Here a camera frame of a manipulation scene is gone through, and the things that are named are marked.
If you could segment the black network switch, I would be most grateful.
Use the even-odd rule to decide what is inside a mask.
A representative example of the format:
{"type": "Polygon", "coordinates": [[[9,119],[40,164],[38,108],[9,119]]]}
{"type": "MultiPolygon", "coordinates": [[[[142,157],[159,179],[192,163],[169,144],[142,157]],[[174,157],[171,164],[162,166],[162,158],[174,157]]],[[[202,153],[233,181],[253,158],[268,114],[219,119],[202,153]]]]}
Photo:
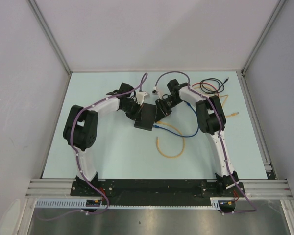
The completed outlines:
{"type": "Polygon", "coordinates": [[[152,131],[156,116],[156,105],[143,104],[141,110],[141,119],[135,121],[134,127],[146,131],[152,131]]]}

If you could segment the yellow ethernet cable pulled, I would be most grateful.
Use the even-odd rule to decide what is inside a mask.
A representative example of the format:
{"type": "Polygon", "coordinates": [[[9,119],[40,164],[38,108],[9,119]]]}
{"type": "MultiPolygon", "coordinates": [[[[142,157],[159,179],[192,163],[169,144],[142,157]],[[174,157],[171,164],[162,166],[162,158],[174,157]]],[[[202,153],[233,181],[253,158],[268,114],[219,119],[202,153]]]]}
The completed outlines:
{"type": "Polygon", "coordinates": [[[211,88],[208,88],[206,86],[203,86],[203,89],[204,89],[204,92],[209,95],[209,96],[213,96],[213,95],[216,95],[217,97],[221,98],[221,105],[222,107],[225,106],[228,98],[229,98],[229,95],[220,95],[219,92],[216,90],[216,87],[214,86],[210,86],[211,88]]]}

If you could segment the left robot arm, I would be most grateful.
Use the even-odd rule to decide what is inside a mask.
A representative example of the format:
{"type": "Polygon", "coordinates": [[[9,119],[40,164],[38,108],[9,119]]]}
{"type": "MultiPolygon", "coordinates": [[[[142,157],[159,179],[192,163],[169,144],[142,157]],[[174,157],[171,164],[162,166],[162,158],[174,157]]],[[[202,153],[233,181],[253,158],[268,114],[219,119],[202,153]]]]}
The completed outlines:
{"type": "Polygon", "coordinates": [[[92,157],[87,153],[95,143],[100,117],[111,112],[122,110],[133,120],[140,120],[143,102],[149,98],[147,92],[136,91],[131,85],[121,83],[116,90],[108,92],[106,97],[88,107],[74,105],[71,107],[64,130],[63,138],[75,151],[78,169],[77,177],[83,180],[81,189],[92,196],[98,191],[98,176],[92,157]]]}

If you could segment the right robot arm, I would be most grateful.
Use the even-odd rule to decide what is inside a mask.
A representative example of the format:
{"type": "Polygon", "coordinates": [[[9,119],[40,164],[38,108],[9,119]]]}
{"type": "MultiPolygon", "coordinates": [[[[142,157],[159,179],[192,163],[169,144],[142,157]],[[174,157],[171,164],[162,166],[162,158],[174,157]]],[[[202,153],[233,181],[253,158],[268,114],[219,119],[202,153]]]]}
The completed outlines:
{"type": "Polygon", "coordinates": [[[167,84],[170,95],[159,97],[156,101],[156,119],[158,122],[172,113],[172,108],[181,102],[187,102],[196,109],[199,129],[208,138],[216,164],[216,190],[221,196],[228,196],[238,184],[235,171],[225,142],[226,117],[217,96],[207,96],[191,88],[187,83],[179,84],[172,80],[167,84]]]}

